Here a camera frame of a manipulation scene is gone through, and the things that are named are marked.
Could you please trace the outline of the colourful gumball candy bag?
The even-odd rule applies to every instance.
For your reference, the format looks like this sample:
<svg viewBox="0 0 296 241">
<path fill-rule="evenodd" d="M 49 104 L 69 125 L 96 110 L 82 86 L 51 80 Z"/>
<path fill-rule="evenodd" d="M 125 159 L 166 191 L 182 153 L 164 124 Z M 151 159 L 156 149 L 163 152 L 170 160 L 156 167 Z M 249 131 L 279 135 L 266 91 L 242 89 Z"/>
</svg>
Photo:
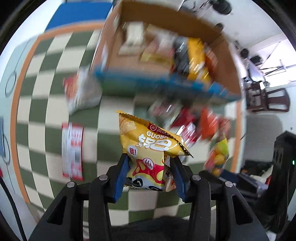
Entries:
<svg viewBox="0 0 296 241">
<path fill-rule="evenodd" d="M 207 161 L 204 163 L 204 170 L 213 176 L 219 177 L 224 170 L 229 157 L 228 140 L 222 136 L 210 150 Z"/>
</svg>

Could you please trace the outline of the red white long snack packet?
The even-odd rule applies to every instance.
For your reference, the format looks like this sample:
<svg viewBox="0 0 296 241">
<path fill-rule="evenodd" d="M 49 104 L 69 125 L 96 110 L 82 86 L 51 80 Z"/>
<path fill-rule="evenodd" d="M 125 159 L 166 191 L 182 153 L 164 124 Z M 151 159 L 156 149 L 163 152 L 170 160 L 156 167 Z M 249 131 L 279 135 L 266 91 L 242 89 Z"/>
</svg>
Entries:
<svg viewBox="0 0 296 241">
<path fill-rule="evenodd" d="M 82 171 L 82 126 L 62 123 L 62 171 L 64 177 L 83 181 Z"/>
</svg>

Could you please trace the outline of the orange triangular snack bag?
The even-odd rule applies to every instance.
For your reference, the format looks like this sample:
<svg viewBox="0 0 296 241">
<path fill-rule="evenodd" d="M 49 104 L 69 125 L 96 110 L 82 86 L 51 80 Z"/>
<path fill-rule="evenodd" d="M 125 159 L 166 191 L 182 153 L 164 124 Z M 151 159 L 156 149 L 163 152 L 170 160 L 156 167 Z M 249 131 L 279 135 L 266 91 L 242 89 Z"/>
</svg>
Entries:
<svg viewBox="0 0 296 241">
<path fill-rule="evenodd" d="M 201 138 L 210 140 L 217 133 L 218 128 L 218 116 L 209 108 L 202 109 L 200 115 Z"/>
</svg>

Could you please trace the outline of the yellow panda chips bag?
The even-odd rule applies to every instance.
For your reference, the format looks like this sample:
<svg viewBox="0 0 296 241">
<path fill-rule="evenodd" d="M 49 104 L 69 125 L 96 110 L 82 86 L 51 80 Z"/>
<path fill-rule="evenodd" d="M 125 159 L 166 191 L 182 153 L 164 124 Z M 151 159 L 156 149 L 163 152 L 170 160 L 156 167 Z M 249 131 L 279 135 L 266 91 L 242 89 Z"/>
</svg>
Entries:
<svg viewBox="0 0 296 241">
<path fill-rule="evenodd" d="M 125 185 L 164 192 L 176 189 L 169 160 L 191 156 L 183 138 L 148 120 L 117 113 L 122 150 L 130 158 Z"/>
</svg>

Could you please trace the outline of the small red snack bag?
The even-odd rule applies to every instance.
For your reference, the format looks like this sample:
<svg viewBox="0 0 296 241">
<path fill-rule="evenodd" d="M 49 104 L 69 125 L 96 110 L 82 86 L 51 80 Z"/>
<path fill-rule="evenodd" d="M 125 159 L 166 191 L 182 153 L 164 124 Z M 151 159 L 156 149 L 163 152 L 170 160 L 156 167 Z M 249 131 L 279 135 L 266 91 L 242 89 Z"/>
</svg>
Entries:
<svg viewBox="0 0 296 241">
<path fill-rule="evenodd" d="M 177 128 L 189 123 L 194 123 L 196 120 L 196 116 L 192 114 L 189 108 L 182 108 L 179 115 L 176 117 L 170 127 Z"/>
</svg>

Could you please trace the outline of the white snack bag with portrait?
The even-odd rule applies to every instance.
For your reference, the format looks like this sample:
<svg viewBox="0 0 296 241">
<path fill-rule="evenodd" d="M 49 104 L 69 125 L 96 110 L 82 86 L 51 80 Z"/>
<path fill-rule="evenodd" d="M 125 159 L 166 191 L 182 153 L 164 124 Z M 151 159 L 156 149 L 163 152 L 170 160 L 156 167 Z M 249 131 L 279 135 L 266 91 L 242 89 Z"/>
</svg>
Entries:
<svg viewBox="0 0 296 241">
<path fill-rule="evenodd" d="M 163 126 L 171 126 L 181 110 L 182 105 L 179 102 L 157 100 L 149 107 L 148 112 Z"/>
</svg>

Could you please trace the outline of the white pizza snack bag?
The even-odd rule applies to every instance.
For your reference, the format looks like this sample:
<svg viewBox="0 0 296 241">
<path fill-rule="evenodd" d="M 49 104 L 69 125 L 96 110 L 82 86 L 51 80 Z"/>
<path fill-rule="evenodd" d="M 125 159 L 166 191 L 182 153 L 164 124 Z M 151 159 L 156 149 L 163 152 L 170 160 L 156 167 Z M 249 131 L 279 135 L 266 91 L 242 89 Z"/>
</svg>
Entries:
<svg viewBox="0 0 296 241">
<path fill-rule="evenodd" d="M 96 107 L 100 104 L 102 89 L 99 81 L 90 70 L 90 65 L 80 67 L 76 74 L 63 79 L 69 115 Z"/>
</svg>

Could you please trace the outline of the yellow beige snack bag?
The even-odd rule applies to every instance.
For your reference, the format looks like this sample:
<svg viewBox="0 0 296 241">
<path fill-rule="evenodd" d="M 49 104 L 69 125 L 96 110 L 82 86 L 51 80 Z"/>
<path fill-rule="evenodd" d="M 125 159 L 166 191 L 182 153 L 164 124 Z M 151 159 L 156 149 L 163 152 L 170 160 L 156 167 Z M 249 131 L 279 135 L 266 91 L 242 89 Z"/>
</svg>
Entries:
<svg viewBox="0 0 296 241">
<path fill-rule="evenodd" d="M 145 37 L 148 44 L 140 61 L 171 68 L 174 64 L 174 42 L 177 34 L 149 24 L 145 29 Z"/>
</svg>

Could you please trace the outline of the small cream carton box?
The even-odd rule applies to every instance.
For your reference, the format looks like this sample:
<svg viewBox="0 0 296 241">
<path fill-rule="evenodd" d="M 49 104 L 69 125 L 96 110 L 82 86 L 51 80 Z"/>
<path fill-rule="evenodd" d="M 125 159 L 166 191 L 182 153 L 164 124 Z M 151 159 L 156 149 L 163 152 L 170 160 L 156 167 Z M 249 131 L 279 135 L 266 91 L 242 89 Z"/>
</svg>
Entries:
<svg viewBox="0 0 296 241">
<path fill-rule="evenodd" d="M 125 30 L 125 41 L 121 45 L 119 56 L 140 55 L 144 49 L 145 29 L 143 22 L 126 22 L 123 25 Z"/>
</svg>

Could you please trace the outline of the brown red snack bag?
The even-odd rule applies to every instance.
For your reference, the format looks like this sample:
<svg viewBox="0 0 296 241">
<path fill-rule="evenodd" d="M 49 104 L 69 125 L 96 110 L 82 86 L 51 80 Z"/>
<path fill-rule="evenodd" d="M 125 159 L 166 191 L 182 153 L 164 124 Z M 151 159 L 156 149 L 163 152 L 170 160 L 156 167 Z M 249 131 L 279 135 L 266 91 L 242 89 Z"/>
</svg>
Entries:
<svg viewBox="0 0 296 241">
<path fill-rule="evenodd" d="M 229 139 L 231 134 L 231 121 L 228 118 L 220 117 L 218 124 L 219 137 Z"/>
</svg>

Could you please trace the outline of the red white clear snack packet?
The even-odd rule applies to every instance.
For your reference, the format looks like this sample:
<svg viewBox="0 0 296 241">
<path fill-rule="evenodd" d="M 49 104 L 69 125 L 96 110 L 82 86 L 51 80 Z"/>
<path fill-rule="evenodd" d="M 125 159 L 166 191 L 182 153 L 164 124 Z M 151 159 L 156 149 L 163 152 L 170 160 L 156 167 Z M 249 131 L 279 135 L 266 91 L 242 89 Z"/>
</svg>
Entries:
<svg viewBox="0 0 296 241">
<path fill-rule="evenodd" d="M 201 138 L 201 130 L 194 123 L 188 123 L 186 125 L 182 125 L 177 133 L 179 135 L 188 149 L 193 147 L 196 142 Z"/>
</svg>

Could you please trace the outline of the blue smartphone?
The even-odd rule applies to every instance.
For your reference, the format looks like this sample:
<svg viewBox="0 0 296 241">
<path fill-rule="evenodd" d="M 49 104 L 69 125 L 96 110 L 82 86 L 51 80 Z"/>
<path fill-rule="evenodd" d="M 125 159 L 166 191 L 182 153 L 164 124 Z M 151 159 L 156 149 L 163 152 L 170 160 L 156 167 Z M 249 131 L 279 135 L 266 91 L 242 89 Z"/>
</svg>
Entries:
<svg viewBox="0 0 296 241">
<path fill-rule="evenodd" d="M 4 134 L 3 134 L 3 118 L 0 117 L 0 156 L 5 156 L 4 150 Z"/>
</svg>

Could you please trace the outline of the green checkered table mat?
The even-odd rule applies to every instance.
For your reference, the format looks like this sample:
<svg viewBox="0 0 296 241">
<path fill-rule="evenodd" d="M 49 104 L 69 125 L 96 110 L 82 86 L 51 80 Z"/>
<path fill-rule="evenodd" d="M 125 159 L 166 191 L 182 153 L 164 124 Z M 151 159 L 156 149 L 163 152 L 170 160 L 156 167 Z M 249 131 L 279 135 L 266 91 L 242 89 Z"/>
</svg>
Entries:
<svg viewBox="0 0 296 241">
<path fill-rule="evenodd" d="M 84 127 L 83 177 L 91 181 L 121 154 L 117 110 L 146 117 L 139 97 L 104 96 L 96 108 L 67 111 L 62 80 L 90 63 L 102 23 L 75 25 L 27 42 L 19 57 L 11 102 L 11 157 L 24 201 L 43 214 L 68 182 L 62 175 L 62 123 Z"/>
</svg>

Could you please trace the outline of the cardboard box with blue front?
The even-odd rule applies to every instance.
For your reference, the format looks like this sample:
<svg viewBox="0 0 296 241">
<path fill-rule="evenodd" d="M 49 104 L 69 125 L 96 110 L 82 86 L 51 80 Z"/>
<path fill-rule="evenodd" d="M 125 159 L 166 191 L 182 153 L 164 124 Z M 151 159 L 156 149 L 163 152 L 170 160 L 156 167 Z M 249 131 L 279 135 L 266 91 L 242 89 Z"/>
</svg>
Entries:
<svg viewBox="0 0 296 241">
<path fill-rule="evenodd" d="M 233 46 L 222 34 L 188 13 L 141 1 L 113 8 L 91 69 L 111 95 L 241 99 Z"/>
</svg>

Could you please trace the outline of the blue cushion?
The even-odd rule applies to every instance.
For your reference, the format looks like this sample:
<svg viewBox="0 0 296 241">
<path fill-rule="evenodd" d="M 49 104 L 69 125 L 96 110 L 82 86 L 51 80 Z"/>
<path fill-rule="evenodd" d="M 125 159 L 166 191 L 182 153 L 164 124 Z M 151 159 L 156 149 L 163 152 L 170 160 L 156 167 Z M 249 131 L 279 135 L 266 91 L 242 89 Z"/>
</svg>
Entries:
<svg viewBox="0 0 296 241">
<path fill-rule="evenodd" d="M 61 4 L 49 21 L 46 31 L 79 22 L 105 20 L 113 7 L 110 2 L 75 1 Z"/>
</svg>

